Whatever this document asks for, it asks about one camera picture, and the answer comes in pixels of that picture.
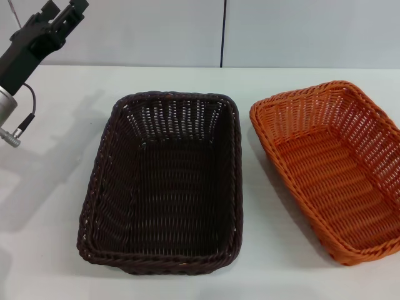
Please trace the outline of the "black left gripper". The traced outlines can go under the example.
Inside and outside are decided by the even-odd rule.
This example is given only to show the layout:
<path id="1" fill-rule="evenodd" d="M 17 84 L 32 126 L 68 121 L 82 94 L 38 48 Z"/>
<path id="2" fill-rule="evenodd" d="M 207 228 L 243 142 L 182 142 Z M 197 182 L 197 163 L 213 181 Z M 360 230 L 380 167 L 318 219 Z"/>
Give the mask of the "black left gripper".
<path id="1" fill-rule="evenodd" d="M 1 87 L 16 94 L 44 58 L 62 48 L 65 39 L 84 19 L 88 6 L 86 0 L 71 0 L 60 13 L 53 0 L 48 0 L 41 8 L 41 16 L 32 15 L 12 35 L 10 47 L 1 56 Z M 46 20 L 55 17 L 53 22 Z"/>

